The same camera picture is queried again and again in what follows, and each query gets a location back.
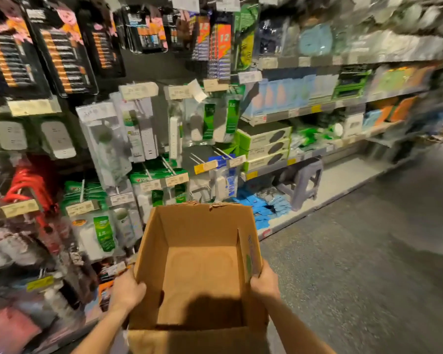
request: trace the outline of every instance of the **gray stool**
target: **gray stool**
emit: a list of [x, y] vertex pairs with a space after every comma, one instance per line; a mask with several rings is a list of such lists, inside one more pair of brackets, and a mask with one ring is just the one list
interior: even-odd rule
[[[322, 172], [322, 160], [310, 158], [282, 169], [274, 178], [274, 185], [279, 191], [290, 196], [292, 210], [298, 211], [307, 199], [311, 197], [316, 199]], [[310, 180], [313, 181], [314, 186], [307, 190]]]

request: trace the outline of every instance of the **yellow price tag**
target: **yellow price tag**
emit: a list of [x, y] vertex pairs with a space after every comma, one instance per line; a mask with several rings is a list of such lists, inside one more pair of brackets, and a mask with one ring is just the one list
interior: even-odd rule
[[257, 177], [257, 171], [253, 171], [252, 173], [248, 173], [248, 174], [246, 174], [246, 181], [254, 179], [255, 177]]
[[317, 104], [316, 106], [312, 106], [312, 113], [319, 113], [322, 111], [322, 106]]
[[54, 277], [53, 276], [47, 276], [44, 278], [41, 278], [39, 280], [32, 281], [26, 285], [26, 291], [31, 292], [35, 291], [36, 289], [49, 287], [54, 283]]

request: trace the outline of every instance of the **concrete floor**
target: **concrete floor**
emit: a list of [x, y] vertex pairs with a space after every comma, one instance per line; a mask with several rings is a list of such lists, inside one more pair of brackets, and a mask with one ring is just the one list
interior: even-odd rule
[[[341, 353], [443, 353], [443, 145], [261, 242], [284, 300]], [[273, 326], [272, 352], [283, 353]]]

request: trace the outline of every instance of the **shelf label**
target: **shelf label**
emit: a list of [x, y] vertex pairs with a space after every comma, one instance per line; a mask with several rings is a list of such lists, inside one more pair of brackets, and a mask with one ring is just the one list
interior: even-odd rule
[[110, 196], [110, 203], [112, 206], [123, 205], [129, 202], [135, 202], [135, 195], [133, 192]]
[[238, 79], [240, 84], [255, 83], [263, 80], [261, 71], [239, 72]]
[[28, 101], [8, 101], [13, 117], [34, 116], [38, 114], [60, 113], [61, 107], [57, 98], [35, 99]]
[[310, 67], [310, 57], [299, 57], [299, 67]]
[[230, 85], [228, 83], [218, 83], [218, 79], [204, 79], [204, 90], [206, 92], [226, 91]]
[[243, 154], [235, 159], [230, 159], [228, 160], [228, 163], [230, 164], [230, 167], [243, 165], [244, 163], [246, 163], [246, 155]]
[[92, 200], [79, 202], [78, 204], [70, 205], [65, 208], [67, 214], [70, 217], [87, 214], [88, 212], [94, 211], [95, 209], [96, 208]]
[[255, 177], [257, 177], [257, 171], [250, 172], [246, 174], [246, 181], [254, 179]]
[[301, 115], [301, 109], [300, 108], [295, 108], [295, 109], [289, 109], [287, 116], [289, 118], [295, 118]]
[[118, 89], [125, 101], [155, 97], [159, 93], [159, 87], [154, 82], [127, 84], [119, 86]]
[[189, 181], [189, 174], [183, 173], [183, 174], [175, 175], [173, 177], [167, 177], [166, 178], [166, 185], [167, 185], [167, 187], [176, 186], [179, 184], [186, 183], [187, 181]]
[[35, 291], [36, 289], [40, 289], [40, 288], [44, 288], [44, 287], [49, 287], [53, 283], [54, 283], [54, 277], [53, 276], [47, 276], [47, 277], [41, 278], [39, 280], [35, 280], [35, 281], [32, 281], [32, 282], [29, 282], [26, 285], [26, 291], [27, 292], [32, 292], [32, 291]]
[[139, 187], [143, 192], [152, 191], [152, 190], [162, 190], [161, 180], [159, 179], [145, 181], [139, 184]]
[[10, 205], [5, 205], [2, 206], [1, 209], [5, 214], [5, 217], [10, 218], [18, 215], [24, 215], [33, 211], [39, 211], [40, 207], [38, 206], [38, 203], [35, 199], [31, 199], [21, 202], [15, 202]]
[[319, 113], [322, 111], [322, 105], [317, 104], [316, 106], [312, 106], [312, 113]]
[[187, 86], [187, 85], [168, 86], [167, 89], [168, 89], [170, 100], [192, 98], [192, 95], [190, 94], [189, 86]]

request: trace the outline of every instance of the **cardboard box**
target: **cardboard box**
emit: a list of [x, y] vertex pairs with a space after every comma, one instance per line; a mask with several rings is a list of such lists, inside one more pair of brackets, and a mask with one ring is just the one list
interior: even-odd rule
[[153, 208], [135, 265], [136, 281], [145, 282], [147, 292], [130, 314], [131, 352], [265, 350], [267, 312], [249, 287], [261, 266], [248, 206], [186, 202]]

